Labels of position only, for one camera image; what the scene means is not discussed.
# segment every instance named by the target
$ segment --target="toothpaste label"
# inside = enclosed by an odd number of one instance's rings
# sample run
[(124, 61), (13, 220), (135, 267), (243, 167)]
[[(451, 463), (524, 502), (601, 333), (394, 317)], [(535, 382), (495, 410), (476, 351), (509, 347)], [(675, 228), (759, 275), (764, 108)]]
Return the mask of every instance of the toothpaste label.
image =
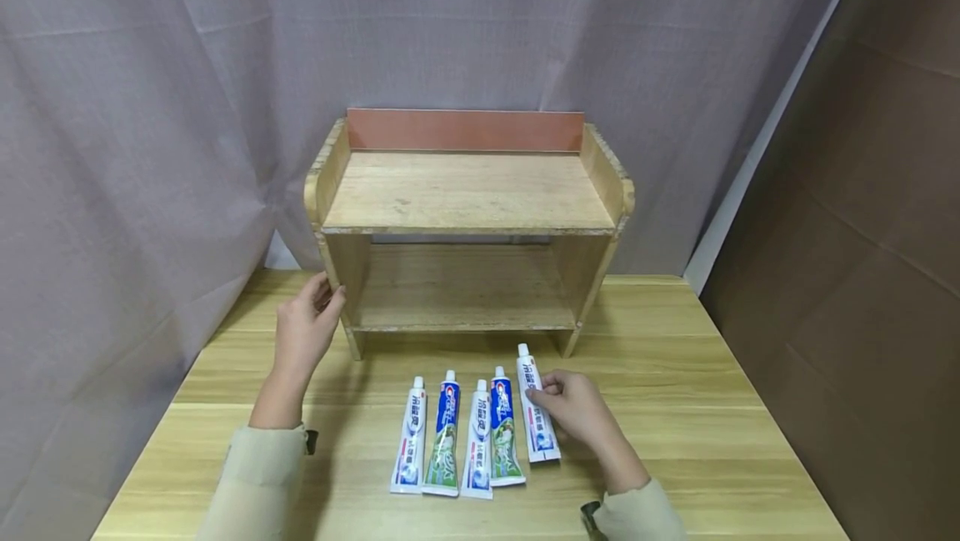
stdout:
[(399, 464), (397, 465), (396, 484), (419, 484), (419, 470), (417, 463), (417, 445), (419, 432), (423, 428), (423, 404), (425, 392), (410, 396), (410, 414), (403, 423), (403, 445), (400, 446)]
[[(522, 375), (523, 383), (528, 389), (537, 388), (537, 379), (534, 376), (534, 360), (530, 359), (530, 364), (522, 365)], [(530, 404), (527, 408), (527, 433), (530, 435), (530, 440), (532, 441), (532, 446), (538, 452), (545, 452), (552, 450), (555, 447), (553, 440), (553, 435), (551, 435), (546, 429), (546, 425), (543, 422), (543, 410)]]
[(490, 434), (490, 401), (479, 399), (476, 401), (476, 413), (473, 419), (473, 438), (470, 439), (469, 467), (463, 476), (469, 477), (468, 486), (474, 489), (490, 488), (490, 473), (488, 473), (487, 455), (488, 435)]
[(493, 445), (493, 477), (522, 477), (513, 445), (513, 394), (510, 378), (494, 378), (491, 393), (491, 428)]
[(457, 488), (457, 414), (460, 411), (460, 385), (442, 383), (437, 402), (437, 436), (426, 468), (425, 484)]

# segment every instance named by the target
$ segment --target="wooden shelf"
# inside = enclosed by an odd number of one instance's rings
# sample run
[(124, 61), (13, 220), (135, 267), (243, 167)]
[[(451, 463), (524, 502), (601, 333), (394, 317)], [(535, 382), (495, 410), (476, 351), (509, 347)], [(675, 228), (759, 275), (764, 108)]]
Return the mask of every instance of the wooden shelf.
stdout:
[(573, 330), (548, 245), (373, 244), (357, 331)]
[[(566, 358), (633, 211), (633, 183), (582, 113), (350, 109), (303, 202), (330, 284), (347, 286), (355, 359), (372, 332), (535, 330)], [(458, 243), (373, 242), (404, 233)], [(460, 243), (503, 235), (549, 244)]]
[(611, 235), (577, 154), (356, 151), (324, 233)]

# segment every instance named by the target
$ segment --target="wooden table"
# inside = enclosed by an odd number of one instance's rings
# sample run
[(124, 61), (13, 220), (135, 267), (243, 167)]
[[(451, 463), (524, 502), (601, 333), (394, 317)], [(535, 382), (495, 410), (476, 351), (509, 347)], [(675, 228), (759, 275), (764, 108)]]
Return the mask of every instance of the wooden table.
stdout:
[[(193, 537), (230, 435), (270, 369), (274, 307), (304, 280), (302, 272), (253, 276), (94, 539)], [(498, 364), (513, 372), (518, 341), (530, 343), (544, 372), (563, 366), (596, 379), (692, 539), (847, 539), (693, 291), (670, 277), (608, 277), (566, 360), (539, 337), (394, 333), (373, 335), (358, 363), (338, 333), (307, 394), (304, 418), (320, 440), (291, 539), (584, 539), (578, 509), (600, 497), (602, 480), (569, 442), (561, 463), (532, 469), (520, 447), (528, 483), (498, 489), (493, 502), (387, 492), (413, 377), (426, 379), (432, 419), (444, 371), (455, 369), (465, 389)], [(463, 413), (460, 424), (466, 429)], [(460, 463), (467, 435), (459, 436)]]

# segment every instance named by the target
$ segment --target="white toothpaste tube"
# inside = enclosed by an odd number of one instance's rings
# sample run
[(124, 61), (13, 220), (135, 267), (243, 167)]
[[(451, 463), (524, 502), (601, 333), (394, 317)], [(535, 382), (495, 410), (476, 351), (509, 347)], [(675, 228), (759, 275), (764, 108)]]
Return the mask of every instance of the white toothpaste tube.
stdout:
[(457, 373), (447, 371), (437, 398), (437, 429), (433, 453), (426, 463), (423, 492), (457, 497), (457, 416), (460, 414), (460, 385)]
[(560, 459), (560, 446), (553, 432), (553, 422), (546, 410), (538, 408), (527, 397), (527, 389), (543, 390), (539, 378), (537, 363), (530, 355), (525, 343), (517, 346), (520, 353), (517, 358), (517, 379), (520, 388), (520, 404), (523, 406), (523, 427), (527, 430), (527, 453), (530, 463), (542, 463), (550, 459)]
[(397, 449), (397, 463), (393, 465), (393, 477), (390, 479), (391, 493), (416, 493), (423, 488), (423, 445), (426, 441), (426, 391), (423, 390), (423, 377), (414, 379), (414, 388), (407, 395), (407, 409), (403, 413), (400, 427), (400, 445)]
[(493, 447), (491, 485), (505, 487), (527, 482), (517, 459), (517, 420), (513, 418), (513, 391), (510, 378), (497, 366), (490, 382), (490, 426)]
[(490, 394), (487, 382), (480, 378), (477, 390), (473, 391), (470, 403), (469, 439), (467, 459), (463, 464), (463, 480), (460, 495), (480, 499), (492, 499), (490, 486)]

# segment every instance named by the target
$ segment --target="wooden shelf lower board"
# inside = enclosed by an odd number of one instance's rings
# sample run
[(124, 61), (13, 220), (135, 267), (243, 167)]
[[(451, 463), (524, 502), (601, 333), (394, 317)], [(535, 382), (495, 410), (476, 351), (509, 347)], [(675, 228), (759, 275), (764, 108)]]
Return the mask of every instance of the wooden shelf lower board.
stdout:
[(548, 245), (373, 244), (359, 331), (573, 330)]
[(610, 235), (576, 154), (354, 152), (325, 233)]

